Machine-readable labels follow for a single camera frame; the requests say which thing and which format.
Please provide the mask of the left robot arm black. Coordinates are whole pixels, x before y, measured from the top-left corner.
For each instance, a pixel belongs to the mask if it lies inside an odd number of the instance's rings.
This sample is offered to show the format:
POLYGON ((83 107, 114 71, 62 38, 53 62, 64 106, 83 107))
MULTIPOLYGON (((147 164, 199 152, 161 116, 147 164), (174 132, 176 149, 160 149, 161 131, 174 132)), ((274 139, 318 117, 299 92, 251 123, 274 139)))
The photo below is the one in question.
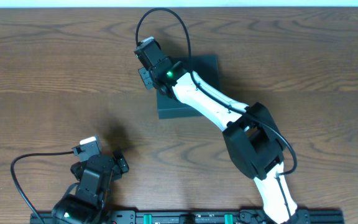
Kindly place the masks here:
POLYGON ((74 194, 66 193, 52 209, 52 223, 99 223, 110 185, 129 171, 120 151, 112 156, 95 154, 72 165, 71 172, 79 181, 74 194))

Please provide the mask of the black gift box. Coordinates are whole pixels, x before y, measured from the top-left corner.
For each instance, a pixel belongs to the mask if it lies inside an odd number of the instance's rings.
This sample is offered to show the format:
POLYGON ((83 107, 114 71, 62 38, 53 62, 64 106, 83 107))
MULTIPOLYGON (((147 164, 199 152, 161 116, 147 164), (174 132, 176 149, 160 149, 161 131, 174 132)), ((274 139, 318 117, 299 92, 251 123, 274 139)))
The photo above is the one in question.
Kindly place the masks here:
MULTIPOLYGON (((209 85, 220 90, 218 58, 216 55, 192 56, 193 70, 209 85)), ((194 108, 163 96, 156 91, 157 114, 159 119, 174 119, 202 116, 194 108)))

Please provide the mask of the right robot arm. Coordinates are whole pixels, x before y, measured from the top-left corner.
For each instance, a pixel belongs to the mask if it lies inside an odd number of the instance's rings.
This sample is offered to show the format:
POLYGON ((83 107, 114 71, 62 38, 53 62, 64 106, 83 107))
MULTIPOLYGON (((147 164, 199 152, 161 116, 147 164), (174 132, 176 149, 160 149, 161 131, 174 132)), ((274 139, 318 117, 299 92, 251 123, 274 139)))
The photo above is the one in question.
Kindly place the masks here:
POLYGON ((284 169, 284 149, 289 142, 280 134, 268 109, 249 106, 207 84, 183 62, 166 55, 138 53, 139 74, 146 88, 186 104, 214 123, 222 132, 229 157, 237 169, 252 179, 262 197, 265 214, 275 223, 290 221, 298 208, 290 195, 284 169))

